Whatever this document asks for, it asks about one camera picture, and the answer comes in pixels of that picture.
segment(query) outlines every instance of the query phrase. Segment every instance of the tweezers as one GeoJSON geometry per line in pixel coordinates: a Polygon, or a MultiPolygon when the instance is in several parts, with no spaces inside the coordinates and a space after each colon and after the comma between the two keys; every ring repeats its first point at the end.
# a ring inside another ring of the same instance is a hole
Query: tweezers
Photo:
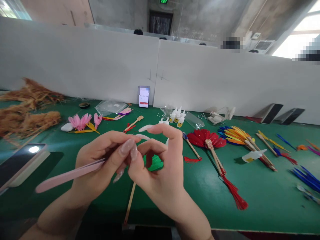
{"type": "Polygon", "coordinates": [[[58,176],[49,178],[49,179],[43,181],[42,183],[40,183],[36,187],[36,193],[45,192],[51,188],[54,188],[56,186],[59,186],[59,185],[65,183],[65,182],[71,181],[75,178],[81,177],[87,173],[95,171],[98,168],[100,168],[105,161],[106,161],[106,159],[103,158],[103,159],[100,159],[100,160],[95,161],[93,163],[89,163],[89,164],[84,165],[82,167],[71,170],[69,172],[62,173],[58,176]]]}

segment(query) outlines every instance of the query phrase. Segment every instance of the finger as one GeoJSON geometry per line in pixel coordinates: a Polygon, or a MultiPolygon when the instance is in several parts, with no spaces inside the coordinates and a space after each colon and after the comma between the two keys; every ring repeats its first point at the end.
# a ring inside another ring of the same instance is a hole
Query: finger
{"type": "Polygon", "coordinates": [[[144,167],[144,162],[141,153],[137,152],[137,157],[132,159],[129,170],[129,177],[144,190],[145,192],[151,191],[151,181],[150,172],[144,167]]]}
{"type": "Polygon", "coordinates": [[[109,184],[112,176],[127,158],[134,145],[136,145],[135,141],[130,138],[119,146],[107,159],[106,163],[103,164],[101,170],[97,173],[98,177],[109,184]]]}
{"type": "Polygon", "coordinates": [[[168,154],[173,157],[179,157],[182,154],[183,139],[182,132],[167,124],[157,124],[147,129],[151,134],[162,133],[169,138],[168,154]]]}
{"type": "Polygon", "coordinates": [[[152,150],[155,154],[160,155],[164,151],[168,150],[168,146],[153,138],[139,144],[138,146],[138,151],[142,156],[146,155],[150,150],[152,150]]]}
{"type": "Polygon", "coordinates": [[[117,131],[109,131],[100,135],[88,145],[92,150],[100,151],[109,147],[114,147],[116,144],[122,144],[128,139],[133,139],[136,143],[141,141],[141,138],[136,137],[135,135],[129,135],[117,131]]]}

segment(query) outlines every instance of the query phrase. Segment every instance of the black phone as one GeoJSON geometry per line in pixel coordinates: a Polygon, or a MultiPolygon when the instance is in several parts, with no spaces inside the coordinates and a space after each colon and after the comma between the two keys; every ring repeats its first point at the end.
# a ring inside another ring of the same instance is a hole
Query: black phone
{"type": "Polygon", "coordinates": [[[46,144],[27,144],[0,165],[0,191],[15,180],[47,147],[46,144]]]}
{"type": "Polygon", "coordinates": [[[150,86],[139,86],[139,107],[149,106],[150,86]]]}
{"type": "Polygon", "coordinates": [[[262,119],[261,123],[262,124],[270,124],[270,123],[272,123],[272,121],[277,116],[277,114],[279,113],[279,111],[281,110],[282,107],[283,107],[283,104],[279,104],[279,103],[272,104],[269,107],[267,114],[262,119]]]}
{"type": "Polygon", "coordinates": [[[291,110],[291,114],[281,122],[282,125],[290,125],[293,123],[294,120],[296,120],[303,112],[305,109],[302,108],[294,108],[291,110]]]}

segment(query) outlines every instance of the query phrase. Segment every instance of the tassel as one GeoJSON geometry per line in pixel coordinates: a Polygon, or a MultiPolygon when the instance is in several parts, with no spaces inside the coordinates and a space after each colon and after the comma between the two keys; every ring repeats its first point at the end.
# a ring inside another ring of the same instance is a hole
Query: tassel
{"type": "Polygon", "coordinates": [[[185,162],[200,162],[202,160],[202,158],[200,158],[200,159],[192,159],[192,158],[188,158],[186,156],[183,156],[183,158],[184,158],[185,162]]]}
{"type": "Polygon", "coordinates": [[[233,185],[224,174],[221,175],[224,183],[227,185],[230,193],[232,194],[234,200],[236,201],[237,208],[239,210],[246,210],[248,208],[248,203],[238,194],[238,188],[233,185]]]}
{"type": "Polygon", "coordinates": [[[282,153],[281,156],[288,159],[292,164],[298,165],[298,162],[296,160],[294,160],[293,158],[289,157],[288,153],[282,153]]]}
{"type": "Polygon", "coordinates": [[[127,132],[129,132],[132,128],[134,128],[136,125],[133,125],[131,128],[129,128],[127,131],[123,131],[124,133],[127,133],[127,132]]]}

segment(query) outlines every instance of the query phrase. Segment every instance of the window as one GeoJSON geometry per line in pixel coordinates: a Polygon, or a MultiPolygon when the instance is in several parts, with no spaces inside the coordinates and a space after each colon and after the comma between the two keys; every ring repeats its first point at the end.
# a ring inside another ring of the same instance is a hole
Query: window
{"type": "Polygon", "coordinates": [[[312,45],[320,34],[320,0],[318,0],[305,18],[272,54],[277,57],[294,58],[312,45]]]}

